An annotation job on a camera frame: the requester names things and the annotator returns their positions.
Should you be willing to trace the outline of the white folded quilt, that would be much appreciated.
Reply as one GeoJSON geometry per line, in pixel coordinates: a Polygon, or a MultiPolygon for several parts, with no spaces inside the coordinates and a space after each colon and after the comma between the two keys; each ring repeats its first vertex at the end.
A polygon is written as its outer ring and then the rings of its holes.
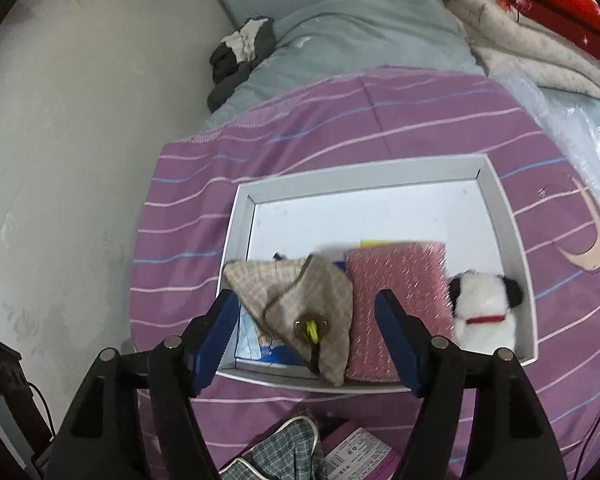
{"type": "Polygon", "coordinates": [[[510,68],[539,87],[600,100],[600,61],[496,0],[445,0],[488,73],[510,68]]]}

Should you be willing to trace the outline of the white black plush dog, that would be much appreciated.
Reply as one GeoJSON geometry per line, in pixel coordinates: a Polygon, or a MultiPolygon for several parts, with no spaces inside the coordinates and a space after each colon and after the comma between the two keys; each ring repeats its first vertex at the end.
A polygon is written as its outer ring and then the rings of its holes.
{"type": "Polygon", "coordinates": [[[514,351],[517,321],[514,310],[524,300],[519,284],[504,275],[467,271],[449,282],[455,338],[466,351],[493,354],[514,351]]]}

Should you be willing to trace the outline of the pink glitter sponge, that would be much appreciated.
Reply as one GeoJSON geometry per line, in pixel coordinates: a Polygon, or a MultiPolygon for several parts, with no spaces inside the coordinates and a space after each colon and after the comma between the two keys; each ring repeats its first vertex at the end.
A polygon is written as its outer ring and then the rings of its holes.
{"type": "Polygon", "coordinates": [[[442,242],[404,242],[344,253],[353,285],[350,382],[398,384],[416,378],[420,349],[433,336],[456,341],[442,242]]]}

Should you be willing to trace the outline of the blue eye mask pouch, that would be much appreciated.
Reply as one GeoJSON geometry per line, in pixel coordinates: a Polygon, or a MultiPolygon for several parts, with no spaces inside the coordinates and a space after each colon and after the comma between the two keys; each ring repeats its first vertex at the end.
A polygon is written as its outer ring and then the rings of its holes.
{"type": "MultiPolygon", "coordinates": [[[[335,263],[336,266],[339,266],[344,271],[344,264],[342,262],[332,263],[335,263]]],[[[240,358],[285,365],[306,364],[283,341],[273,336],[268,336],[261,330],[244,307],[242,307],[242,310],[244,310],[244,318],[240,321],[237,347],[237,355],[240,358]]]]}

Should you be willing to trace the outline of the white cardboard box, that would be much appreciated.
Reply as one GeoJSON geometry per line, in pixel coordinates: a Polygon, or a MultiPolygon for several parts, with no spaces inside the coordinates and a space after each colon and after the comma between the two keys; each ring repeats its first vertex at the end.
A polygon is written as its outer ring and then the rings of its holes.
{"type": "Polygon", "coordinates": [[[516,357],[539,356],[531,275],[512,207],[486,155],[419,157],[300,172],[243,183],[222,260],[320,254],[340,261],[362,242],[436,240],[446,270],[503,274],[524,290],[516,357]]]}

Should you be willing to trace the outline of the grey plaid cloth bag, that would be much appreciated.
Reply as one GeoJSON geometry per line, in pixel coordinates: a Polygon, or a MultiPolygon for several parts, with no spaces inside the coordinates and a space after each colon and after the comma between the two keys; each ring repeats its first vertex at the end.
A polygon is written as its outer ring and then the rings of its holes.
{"type": "Polygon", "coordinates": [[[320,430],[309,412],[291,417],[219,470],[223,480],[326,479],[320,430]]]}

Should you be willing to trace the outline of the black white garment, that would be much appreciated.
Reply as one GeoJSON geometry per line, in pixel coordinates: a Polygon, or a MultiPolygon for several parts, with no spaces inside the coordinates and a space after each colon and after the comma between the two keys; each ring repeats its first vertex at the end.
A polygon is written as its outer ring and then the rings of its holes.
{"type": "Polygon", "coordinates": [[[276,48],[274,20],[267,16],[250,18],[240,29],[225,36],[209,58],[214,84],[207,105],[216,112],[276,48]]]}

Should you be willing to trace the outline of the clear plastic sheet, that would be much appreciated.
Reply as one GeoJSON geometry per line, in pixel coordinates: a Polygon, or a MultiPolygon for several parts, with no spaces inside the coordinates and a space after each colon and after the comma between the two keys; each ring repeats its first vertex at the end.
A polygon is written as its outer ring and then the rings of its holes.
{"type": "Polygon", "coordinates": [[[499,73],[493,79],[552,139],[600,207],[600,101],[540,88],[521,74],[499,73]]]}

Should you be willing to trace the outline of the grey-blue blanket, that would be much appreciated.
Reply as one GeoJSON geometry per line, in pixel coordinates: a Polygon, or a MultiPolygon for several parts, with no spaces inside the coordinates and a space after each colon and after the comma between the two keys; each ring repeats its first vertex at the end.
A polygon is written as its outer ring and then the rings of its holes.
{"type": "Polygon", "coordinates": [[[380,66],[484,73],[442,0],[325,0],[276,21],[273,30],[274,52],[204,130],[294,89],[380,66]]]}

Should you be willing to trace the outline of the purple striped bed sheet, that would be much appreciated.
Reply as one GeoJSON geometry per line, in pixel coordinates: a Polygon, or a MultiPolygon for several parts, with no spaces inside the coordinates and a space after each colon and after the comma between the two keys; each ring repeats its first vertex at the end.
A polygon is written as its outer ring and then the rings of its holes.
{"type": "Polygon", "coordinates": [[[149,350],[212,303],[238,185],[409,157],[485,154],[521,234],[538,314],[528,367],[571,477],[600,459],[600,244],[584,182],[497,82],[378,68],[330,78],[163,148],[140,219],[131,276],[134,347],[149,350]]]}

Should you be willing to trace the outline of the pink printed box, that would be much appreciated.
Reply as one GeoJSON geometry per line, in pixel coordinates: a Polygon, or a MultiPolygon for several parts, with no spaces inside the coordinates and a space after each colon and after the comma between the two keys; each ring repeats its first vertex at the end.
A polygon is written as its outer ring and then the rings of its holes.
{"type": "Polygon", "coordinates": [[[344,422],[323,440],[328,480],[388,480],[401,457],[356,422],[344,422]]]}

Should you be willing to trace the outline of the beige plaid cloth pouch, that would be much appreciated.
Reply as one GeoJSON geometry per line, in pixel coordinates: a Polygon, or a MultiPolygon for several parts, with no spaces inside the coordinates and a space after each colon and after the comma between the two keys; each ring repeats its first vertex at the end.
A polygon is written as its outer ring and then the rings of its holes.
{"type": "Polygon", "coordinates": [[[223,278],[253,321],[283,341],[329,385],[346,379],[353,285],[320,255],[297,260],[231,261],[223,278]]]}

